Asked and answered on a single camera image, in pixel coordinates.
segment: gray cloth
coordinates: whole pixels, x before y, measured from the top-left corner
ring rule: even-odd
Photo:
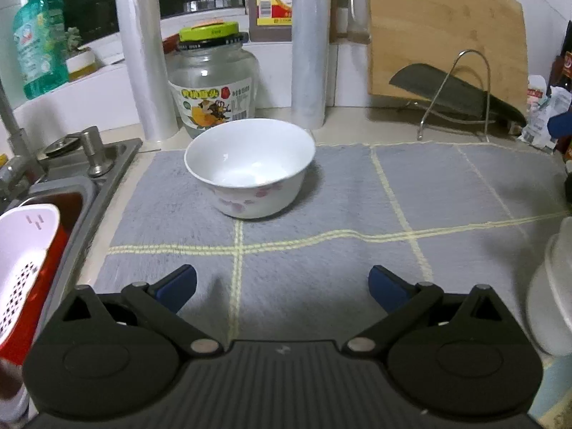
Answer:
[[[450,292],[489,283],[523,322],[530,277],[567,209],[563,166],[539,153],[320,146],[291,207],[239,222],[210,206],[182,157],[154,158],[95,290],[153,283],[190,263],[197,293],[180,315],[225,344],[349,339],[384,317],[367,290],[375,264]]]

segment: sink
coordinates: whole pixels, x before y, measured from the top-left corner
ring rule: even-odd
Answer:
[[[99,222],[141,144],[141,140],[131,139],[105,145],[105,154],[114,161],[114,166],[98,178],[88,177],[89,164],[81,149],[60,157],[45,158],[42,160],[46,170],[44,178],[33,184],[27,195],[10,202],[8,209],[35,203],[55,204],[62,226],[69,234],[35,337],[75,286]],[[15,421],[28,408],[28,392],[21,380],[18,381],[18,372],[4,367],[0,363],[0,375],[13,376],[14,385],[9,395],[0,395],[0,421]]]

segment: cutting board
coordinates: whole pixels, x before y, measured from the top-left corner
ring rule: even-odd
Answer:
[[[516,0],[369,0],[370,94],[415,99],[389,85],[411,63],[448,72],[460,51],[474,48],[491,65],[491,92],[526,111],[528,62],[522,6]],[[454,75],[487,88],[483,60],[464,56]]]

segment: dish soap bottle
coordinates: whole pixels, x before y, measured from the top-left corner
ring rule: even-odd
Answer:
[[[63,8],[62,0],[28,0],[14,17],[14,42],[28,100],[68,81]]]

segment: jar lid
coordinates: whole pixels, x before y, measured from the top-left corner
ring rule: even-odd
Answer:
[[[212,40],[238,34],[238,22],[215,22],[184,27],[179,31],[181,41]]]

